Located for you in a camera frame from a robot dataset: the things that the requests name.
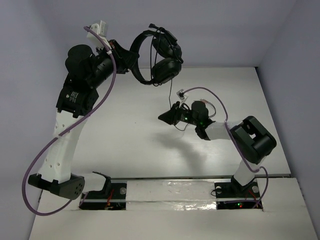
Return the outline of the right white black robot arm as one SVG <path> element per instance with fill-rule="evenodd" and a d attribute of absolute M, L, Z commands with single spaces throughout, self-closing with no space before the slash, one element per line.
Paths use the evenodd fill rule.
<path fill-rule="evenodd" d="M 158 116 L 160 121 L 172 126 L 184 122 L 195 126 L 197 136 L 205 141 L 230 140 L 242 158 L 235 174 L 231 177 L 231 192 L 238 197 L 249 191 L 249 184 L 255 178 L 264 159 L 276 148 L 274 136 L 254 116 L 248 116 L 239 123 L 213 121 L 206 104 L 194 101 L 191 108 L 177 101 Z"/>

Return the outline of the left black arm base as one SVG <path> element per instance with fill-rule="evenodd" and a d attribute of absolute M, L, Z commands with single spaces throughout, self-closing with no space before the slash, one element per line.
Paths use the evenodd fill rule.
<path fill-rule="evenodd" d="M 80 198 L 81 210 L 126 210 L 127 184 L 125 182 L 112 182 L 110 190 L 89 191 Z"/>

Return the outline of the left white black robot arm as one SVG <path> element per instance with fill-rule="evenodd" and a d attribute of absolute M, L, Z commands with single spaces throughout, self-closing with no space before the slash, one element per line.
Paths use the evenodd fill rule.
<path fill-rule="evenodd" d="M 87 115 L 98 106 L 97 88 L 114 73 L 127 73 L 139 58 L 137 52 L 124 49 L 116 40 L 109 44 L 111 54 L 104 47 L 94 54 L 85 44 L 68 51 L 68 74 L 56 103 L 54 142 L 39 171 L 29 176 L 28 184 L 68 200 L 82 193 L 85 178 L 72 174 L 71 166 Z"/>

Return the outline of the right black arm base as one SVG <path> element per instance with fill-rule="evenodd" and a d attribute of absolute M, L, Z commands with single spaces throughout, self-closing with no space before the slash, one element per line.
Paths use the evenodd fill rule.
<path fill-rule="evenodd" d="M 263 209 L 256 181 L 243 191 L 233 188 L 231 182 L 216 182 L 210 195 L 215 197 L 218 210 Z"/>

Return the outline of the aluminium mounting rail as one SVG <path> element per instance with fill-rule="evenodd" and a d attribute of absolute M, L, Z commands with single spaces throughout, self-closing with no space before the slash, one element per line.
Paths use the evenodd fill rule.
<path fill-rule="evenodd" d="M 230 180 L 231 175 L 218 175 L 218 176 L 167 176 L 167 177 L 111 177 L 112 180 L 120 180 L 120 181 L 138 181 L 138 180 L 144 180 L 144 181 L 151 181 L 151 180 Z M 277 175 L 277 174 L 271 174 L 268 175 L 269 178 L 275 179 L 275 178 L 293 178 L 290 174 L 285 175 Z"/>

